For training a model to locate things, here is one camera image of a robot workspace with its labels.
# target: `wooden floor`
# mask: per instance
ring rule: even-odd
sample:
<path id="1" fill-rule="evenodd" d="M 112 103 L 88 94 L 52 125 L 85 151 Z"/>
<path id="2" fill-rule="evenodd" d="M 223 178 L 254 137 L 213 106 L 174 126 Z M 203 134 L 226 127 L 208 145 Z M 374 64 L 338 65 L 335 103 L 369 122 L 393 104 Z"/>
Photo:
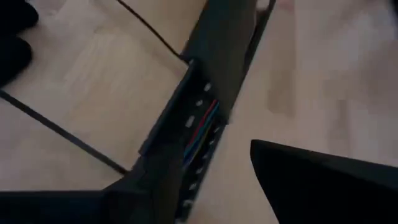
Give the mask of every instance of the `wooden floor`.
<path id="1" fill-rule="evenodd" d="M 188 223 L 278 223 L 252 139 L 398 167 L 393 19 L 387 1 L 279 1 Z"/>
<path id="2" fill-rule="evenodd" d="M 126 2 L 181 51 L 205 0 Z M 115 0 L 31 3 L 40 21 L 22 37 L 34 59 L 5 90 L 130 169 L 187 66 Z M 0 189 L 100 189 L 120 178 L 38 122 L 0 106 Z"/>

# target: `light wood floor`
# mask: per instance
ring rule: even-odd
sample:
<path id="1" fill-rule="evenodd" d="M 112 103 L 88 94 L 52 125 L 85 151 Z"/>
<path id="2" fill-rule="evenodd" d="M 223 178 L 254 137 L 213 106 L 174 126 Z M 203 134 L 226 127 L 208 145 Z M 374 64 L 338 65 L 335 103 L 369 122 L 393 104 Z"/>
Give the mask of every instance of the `light wood floor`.
<path id="1" fill-rule="evenodd" d="M 181 51 L 205 0 L 126 2 Z M 22 37 L 34 59 L 5 90 L 130 169 L 187 66 L 114 0 L 31 3 L 40 21 Z M 1 108 L 0 189 L 100 189 L 120 178 L 18 110 Z"/>
<path id="2" fill-rule="evenodd" d="M 278 223 L 252 139 L 398 167 L 393 19 L 387 1 L 279 1 L 188 223 Z"/>

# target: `black cable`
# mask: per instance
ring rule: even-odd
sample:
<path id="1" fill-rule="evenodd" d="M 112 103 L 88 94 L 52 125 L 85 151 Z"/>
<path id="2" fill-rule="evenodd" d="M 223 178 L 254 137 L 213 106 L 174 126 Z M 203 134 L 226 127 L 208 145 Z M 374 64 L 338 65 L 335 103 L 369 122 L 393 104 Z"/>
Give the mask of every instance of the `black cable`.
<path id="1" fill-rule="evenodd" d="M 82 150 L 86 151 L 88 154 L 91 156 L 95 157 L 96 159 L 100 160 L 101 162 L 105 163 L 106 165 L 110 166 L 113 168 L 116 172 L 119 172 L 122 175 L 125 175 L 128 173 L 128 171 L 120 166 L 119 164 L 115 163 L 113 160 L 105 156 L 104 154 L 100 153 L 87 143 L 83 142 L 73 134 L 69 133 L 65 129 L 61 128 L 59 125 L 55 124 L 54 122 L 50 121 L 43 115 L 39 114 L 38 112 L 34 111 L 32 108 L 28 107 L 27 105 L 23 104 L 19 100 L 15 99 L 8 93 L 6 93 L 3 90 L 0 90 L 0 98 L 4 99 L 8 103 L 10 103 L 12 106 L 15 106 L 16 108 L 20 109 L 22 112 L 25 114 L 29 115 L 31 118 L 35 119 L 36 121 L 42 123 L 44 126 L 48 127 L 52 131 L 56 132 L 57 134 L 61 135 L 63 138 L 66 140 L 70 141 L 74 145 L 80 147 Z"/>
<path id="2" fill-rule="evenodd" d="M 122 5 L 125 9 L 127 9 L 131 14 L 133 14 L 137 19 L 139 19 L 166 47 L 167 49 L 174 54 L 178 59 L 181 61 L 185 62 L 186 64 L 189 64 L 189 62 L 184 59 L 179 53 L 177 53 L 172 46 L 170 46 L 169 43 L 166 42 L 166 40 L 151 26 L 149 23 L 142 18 L 135 10 L 133 10 L 128 4 L 126 4 L 122 0 L 116 0 L 120 5 Z"/>

